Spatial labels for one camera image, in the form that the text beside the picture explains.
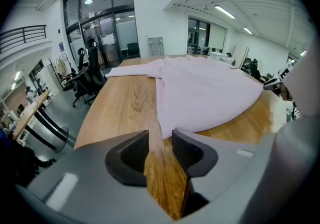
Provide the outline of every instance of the doorway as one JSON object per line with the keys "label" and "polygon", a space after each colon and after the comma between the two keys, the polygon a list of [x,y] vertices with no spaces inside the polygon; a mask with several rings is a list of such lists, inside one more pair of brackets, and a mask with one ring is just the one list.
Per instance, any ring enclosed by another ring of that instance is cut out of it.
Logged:
{"label": "doorway", "polygon": [[84,41],[91,37],[97,42],[98,63],[102,70],[117,67],[121,63],[113,20],[113,17],[109,15],[82,25]]}

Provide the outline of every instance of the table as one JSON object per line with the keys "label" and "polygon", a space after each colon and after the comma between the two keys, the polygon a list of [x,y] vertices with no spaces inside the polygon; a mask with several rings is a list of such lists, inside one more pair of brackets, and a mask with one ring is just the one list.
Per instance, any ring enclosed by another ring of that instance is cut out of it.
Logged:
{"label": "table", "polygon": [[[125,60],[120,66],[145,64],[159,58],[164,56]],[[239,69],[234,71],[255,80]],[[173,219],[179,219],[184,208],[185,192],[190,189],[190,184],[172,152],[172,139],[162,139],[156,112],[155,83],[155,78],[146,75],[110,77],[82,124],[75,148],[125,133],[149,130],[150,153],[144,171],[147,189]],[[199,134],[256,144],[263,135],[277,132],[285,123],[286,113],[284,120],[277,115],[281,102],[273,92],[263,90],[257,101],[244,113]]]}
{"label": "table", "polygon": [[[47,96],[49,95],[50,90],[46,90],[41,95],[35,97],[33,103],[28,105],[20,115],[18,120],[17,126],[13,132],[13,140],[17,140],[20,134],[26,129],[32,136],[34,136],[37,140],[41,143],[46,145],[47,147],[55,150],[56,152],[60,152],[66,144],[68,140],[68,128],[62,127],[60,128],[50,117],[44,112],[43,108],[41,108],[43,102],[46,100]],[[37,134],[34,130],[32,130],[28,123],[31,118],[35,116],[38,121],[43,124],[51,133],[53,133],[56,137],[62,140],[64,143],[59,147],[56,148],[54,145],[50,144],[44,138],[42,138],[39,134]]]}

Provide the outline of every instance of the wooden tabletop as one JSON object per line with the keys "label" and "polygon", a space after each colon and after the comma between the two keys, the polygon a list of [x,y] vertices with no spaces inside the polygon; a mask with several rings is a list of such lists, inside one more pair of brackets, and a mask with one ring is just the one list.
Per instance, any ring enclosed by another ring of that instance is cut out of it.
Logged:
{"label": "wooden tabletop", "polygon": [[40,96],[35,97],[33,102],[36,102],[36,105],[33,104],[28,105],[24,111],[21,113],[20,118],[18,120],[17,126],[13,132],[13,139],[16,140],[19,135],[23,132],[24,128],[27,126],[30,119],[33,117],[35,112],[38,110],[40,105],[46,100],[49,95],[50,90],[46,90]]}
{"label": "wooden tabletop", "polygon": [[[125,60],[120,66],[145,64],[158,58],[161,57]],[[234,71],[248,76],[239,69]],[[187,178],[172,152],[172,139],[162,139],[156,112],[155,83],[155,78],[146,75],[108,78],[83,122],[75,148],[121,134],[149,130],[150,153],[144,171],[147,189],[173,219],[179,219],[184,206]],[[282,100],[273,92],[263,90],[257,101],[244,113],[199,134],[258,143],[264,134],[277,132],[285,123],[286,113],[282,106]]]}

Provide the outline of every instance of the ceiling beam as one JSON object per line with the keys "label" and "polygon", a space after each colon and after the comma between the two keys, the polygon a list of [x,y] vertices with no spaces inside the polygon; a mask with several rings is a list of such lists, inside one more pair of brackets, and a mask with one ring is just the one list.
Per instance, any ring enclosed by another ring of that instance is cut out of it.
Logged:
{"label": "ceiling beam", "polygon": [[294,29],[294,20],[295,20],[295,0],[290,0],[290,26],[288,31],[288,38],[286,40],[286,48],[289,46],[289,42],[291,40],[292,31]]}
{"label": "ceiling beam", "polygon": [[242,19],[245,23],[245,26],[248,27],[252,32],[254,32],[257,36],[259,36],[259,31],[256,28],[256,26],[252,23],[252,21],[231,1],[229,0],[217,0],[217,4],[221,5],[222,7],[225,6],[228,9],[232,10],[232,13],[236,15],[236,17]]}

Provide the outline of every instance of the wooden table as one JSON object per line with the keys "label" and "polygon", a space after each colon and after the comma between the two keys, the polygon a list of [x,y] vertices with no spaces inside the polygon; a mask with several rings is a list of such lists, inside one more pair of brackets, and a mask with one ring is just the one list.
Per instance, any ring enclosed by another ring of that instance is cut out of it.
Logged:
{"label": "wooden table", "polygon": [[[43,92],[41,95],[37,96],[31,105],[28,105],[20,115],[18,120],[17,126],[13,132],[13,140],[17,140],[20,134],[26,129],[32,136],[34,136],[37,140],[41,143],[46,145],[47,147],[59,152],[63,149],[67,138],[68,138],[68,129],[67,128],[60,128],[54,121],[52,121],[49,116],[44,112],[43,108],[41,107],[43,102],[46,100],[47,96],[49,95],[50,90]],[[63,141],[63,144],[56,148],[44,138],[42,138],[39,134],[37,134],[34,130],[32,130],[28,123],[31,118],[35,116],[40,123],[42,123],[51,133],[53,133],[56,137]]]}
{"label": "wooden table", "polygon": [[[145,64],[158,58],[160,57],[125,60],[120,66]],[[239,69],[234,71],[248,76]],[[149,130],[150,153],[146,158],[144,171],[147,189],[173,219],[179,219],[188,182],[172,152],[171,138],[165,141],[162,139],[156,112],[155,83],[155,78],[148,78],[146,75],[109,78],[83,122],[75,148],[121,134]],[[280,98],[271,91],[263,90],[257,101],[244,113],[199,134],[256,144],[263,135],[277,132],[285,123],[286,113],[284,118],[278,118],[280,105]]]}

